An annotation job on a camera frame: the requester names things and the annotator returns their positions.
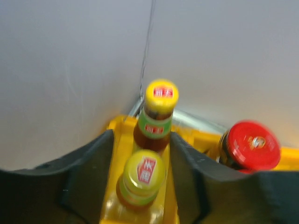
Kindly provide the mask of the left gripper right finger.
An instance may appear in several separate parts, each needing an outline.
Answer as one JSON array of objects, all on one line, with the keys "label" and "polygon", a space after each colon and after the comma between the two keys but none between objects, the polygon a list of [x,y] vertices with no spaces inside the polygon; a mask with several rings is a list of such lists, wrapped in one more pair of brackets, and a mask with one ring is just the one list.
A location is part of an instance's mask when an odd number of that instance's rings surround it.
[{"label": "left gripper right finger", "polygon": [[170,158],[182,224],[296,224],[297,171],[245,174],[198,152],[178,134]]}]

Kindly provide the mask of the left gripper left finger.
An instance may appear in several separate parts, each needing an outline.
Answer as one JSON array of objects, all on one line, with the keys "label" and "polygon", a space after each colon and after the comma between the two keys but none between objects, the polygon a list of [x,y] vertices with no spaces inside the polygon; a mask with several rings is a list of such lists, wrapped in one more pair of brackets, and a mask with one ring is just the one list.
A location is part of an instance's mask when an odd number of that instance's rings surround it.
[{"label": "left gripper left finger", "polygon": [[0,172],[3,224],[97,224],[108,182],[114,133],[32,169]]}]

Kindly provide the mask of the green label sauce bottle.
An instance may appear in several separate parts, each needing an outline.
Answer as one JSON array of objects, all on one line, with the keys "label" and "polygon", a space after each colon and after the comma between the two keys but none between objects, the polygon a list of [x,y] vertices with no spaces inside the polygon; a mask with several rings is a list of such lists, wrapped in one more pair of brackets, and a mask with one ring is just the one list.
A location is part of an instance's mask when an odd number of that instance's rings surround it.
[{"label": "green label sauce bottle", "polygon": [[161,155],[138,150],[110,171],[101,223],[161,224],[167,171]]},{"label": "green label sauce bottle", "polygon": [[173,111],[179,99],[177,86],[167,79],[152,81],[134,127],[133,150],[148,149],[162,154],[170,141]]}]

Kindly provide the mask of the red-lid chili jar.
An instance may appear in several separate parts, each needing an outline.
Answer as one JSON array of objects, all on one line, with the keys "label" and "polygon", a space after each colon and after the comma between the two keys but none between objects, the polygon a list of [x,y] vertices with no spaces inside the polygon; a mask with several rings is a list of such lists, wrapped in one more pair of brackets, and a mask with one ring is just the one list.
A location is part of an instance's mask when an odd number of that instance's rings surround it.
[{"label": "red-lid chili jar", "polygon": [[242,120],[221,137],[219,163],[242,173],[271,170],[281,159],[281,146],[274,133],[261,123]]}]

